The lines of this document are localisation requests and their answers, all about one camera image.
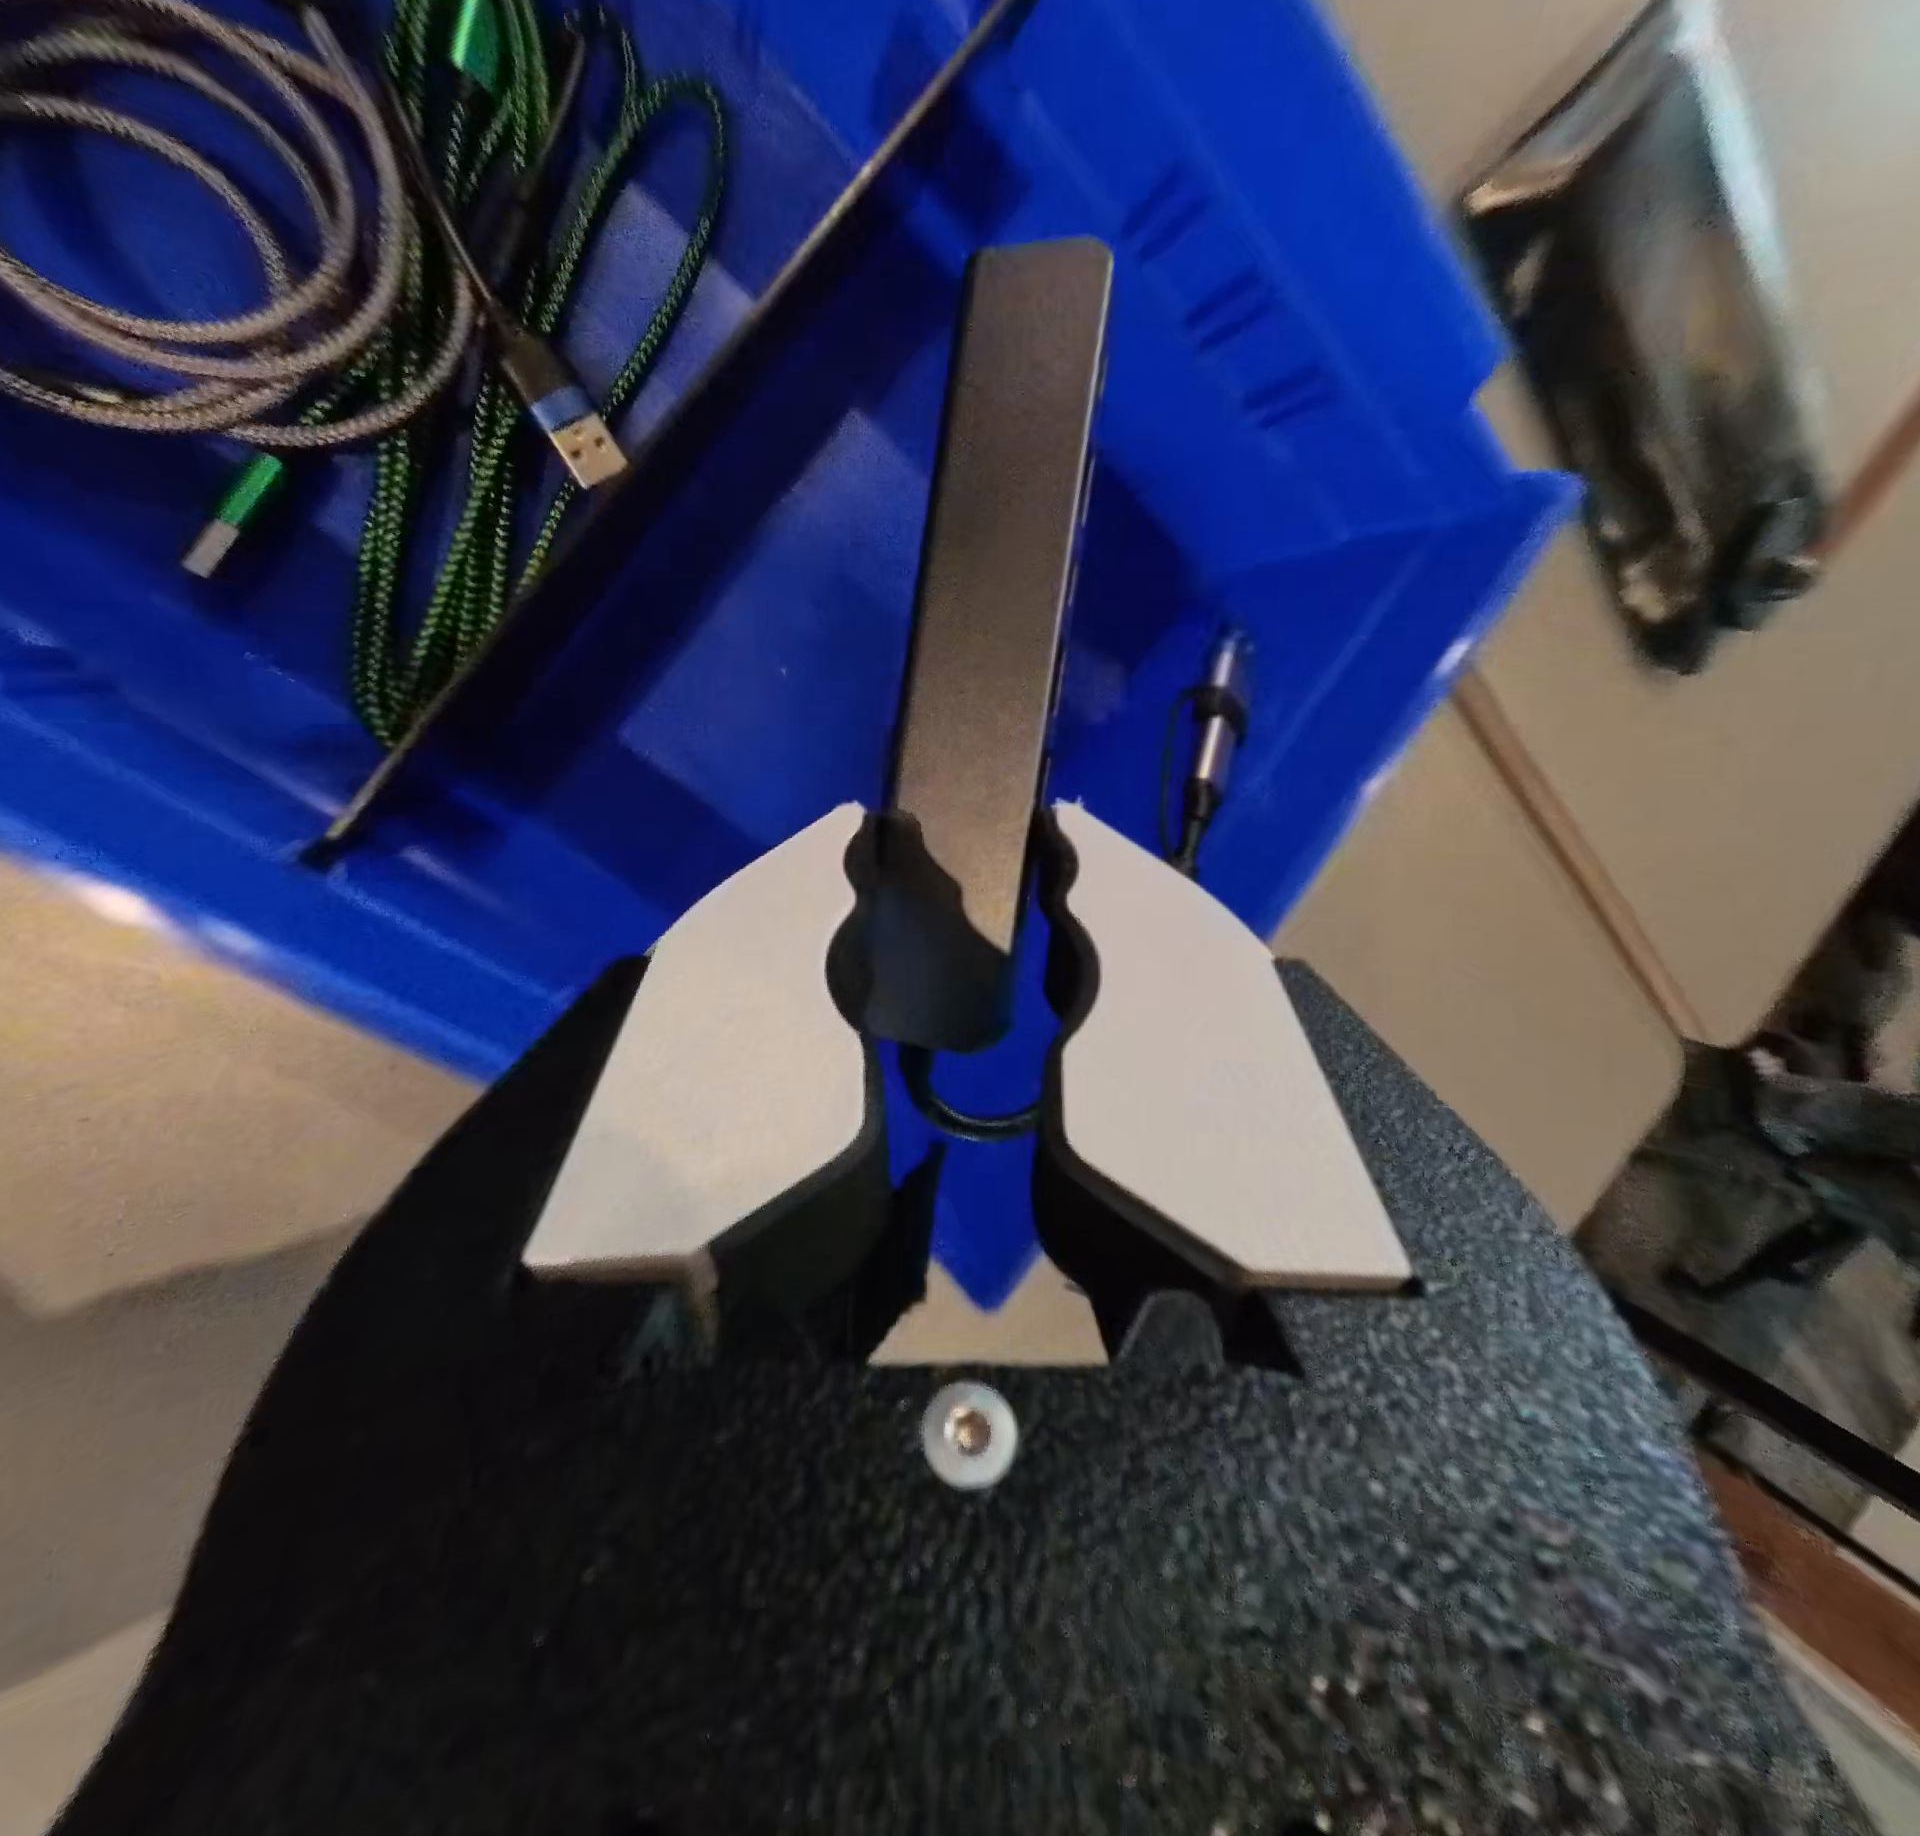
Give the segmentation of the black backpack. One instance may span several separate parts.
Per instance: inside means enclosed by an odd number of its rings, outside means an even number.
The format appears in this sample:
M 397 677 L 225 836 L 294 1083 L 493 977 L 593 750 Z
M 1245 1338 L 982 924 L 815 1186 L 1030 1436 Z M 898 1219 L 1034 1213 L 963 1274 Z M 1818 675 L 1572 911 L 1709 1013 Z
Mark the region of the black backpack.
M 1918 1270 L 1918 1095 L 1841 1073 L 1844 1054 L 1763 1033 L 1690 1045 L 1633 1167 L 1671 1201 L 1660 1284 L 1722 1301 L 1809 1288 L 1862 1242 Z

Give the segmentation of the blue plastic bin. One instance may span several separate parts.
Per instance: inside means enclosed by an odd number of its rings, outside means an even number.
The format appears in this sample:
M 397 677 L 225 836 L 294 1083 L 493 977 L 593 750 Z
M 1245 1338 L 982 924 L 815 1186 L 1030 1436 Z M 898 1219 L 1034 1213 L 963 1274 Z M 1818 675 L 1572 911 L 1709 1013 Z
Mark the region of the blue plastic bin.
M 992 0 L 607 0 L 729 112 L 729 185 L 645 436 Z M 1271 931 L 1572 502 L 1477 410 L 1502 344 L 1313 0 L 1033 0 L 950 90 L 657 510 L 563 623 L 380 752 L 346 684 L 367 461 L 220 573 L 235 457 L 5 405 L 5 850 L 413 1054 L 496 1076 L 620 955 L 839 801 L 877 801 L 946 338 L 972 252 L 1111 248 L 1052 788 L 1154 846 L 1220 623 L 1252 734 L 1202 862 Z

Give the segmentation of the black bin divider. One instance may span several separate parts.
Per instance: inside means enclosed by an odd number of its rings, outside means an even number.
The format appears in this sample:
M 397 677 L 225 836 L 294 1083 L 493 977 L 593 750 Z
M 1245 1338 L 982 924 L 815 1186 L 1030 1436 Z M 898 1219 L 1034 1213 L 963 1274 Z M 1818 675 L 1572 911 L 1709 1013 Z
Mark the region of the black bin divider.
M 490 740 L 512 719 L 616 587 L 638 542 L 675 503 L 711 445 L 732 428 L 780 354 L 846 276 L 850 256 L 872 238 L 881 210 L 891 204 L 909 154 L 925 143 L 963 80 L 1002 38 L 1019 30 L 1034 3 L 992 0 L 984 8 L 742 323 L 636 445 L 628 470 L 600 487 L 597 500 L 563 532 L 541 576 L 376 763 L 343 811 L 299 848 L 299 866 L 327 870 L 339 864 L 348 844 L 370 831 L 372 819 L 397 803 L 397 793 L 434 750 L 466 748 L 476 736 Z

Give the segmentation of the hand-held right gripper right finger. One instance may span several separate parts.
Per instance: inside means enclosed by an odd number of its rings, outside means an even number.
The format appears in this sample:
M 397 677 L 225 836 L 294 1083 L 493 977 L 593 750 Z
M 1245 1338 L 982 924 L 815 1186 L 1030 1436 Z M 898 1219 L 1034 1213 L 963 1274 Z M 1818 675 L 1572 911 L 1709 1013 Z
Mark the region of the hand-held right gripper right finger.
M 1407 1254 L 1271 948 L 1087 807 L 1047 822 L 1053 921 L 1093 970 L 1049 1058 L 1065 1170 L 1237 1289 L 1403 1292 Z

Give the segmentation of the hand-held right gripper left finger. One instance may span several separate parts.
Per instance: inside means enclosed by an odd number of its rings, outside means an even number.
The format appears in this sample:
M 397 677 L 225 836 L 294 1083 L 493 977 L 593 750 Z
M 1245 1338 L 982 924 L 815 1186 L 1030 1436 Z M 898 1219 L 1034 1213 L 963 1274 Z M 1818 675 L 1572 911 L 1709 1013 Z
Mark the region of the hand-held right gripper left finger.
M 524 1240 L 537 1282 L 654 1282 L 719 1329 L 815 1325 L 890 1228 L 875 1043 L 828 981 L 855 916 L 841 803 L 654 945 Z

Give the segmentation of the dark glossy sheet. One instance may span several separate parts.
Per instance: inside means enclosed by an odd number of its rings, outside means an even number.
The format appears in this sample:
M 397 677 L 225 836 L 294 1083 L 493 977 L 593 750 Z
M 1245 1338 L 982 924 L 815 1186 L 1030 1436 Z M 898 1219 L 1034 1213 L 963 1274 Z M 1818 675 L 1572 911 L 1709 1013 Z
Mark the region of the dark glossy sheet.
M 1698 675 L 1821 576 L 1785 232 L 1720 0 L 1648 0 L 1458 193 L 1622 631 Z

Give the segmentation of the dark grey usb hub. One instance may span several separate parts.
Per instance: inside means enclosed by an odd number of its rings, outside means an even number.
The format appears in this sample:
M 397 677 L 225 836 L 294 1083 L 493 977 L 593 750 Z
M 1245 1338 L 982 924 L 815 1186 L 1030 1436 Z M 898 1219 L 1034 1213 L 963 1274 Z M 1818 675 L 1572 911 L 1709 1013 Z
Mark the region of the dark grey usb hub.
M 975 1054 L 1012 1019 L 1111 287 L 1093 238 L 966 270 L 875 825 L 860 1016 L 902 1048 Z

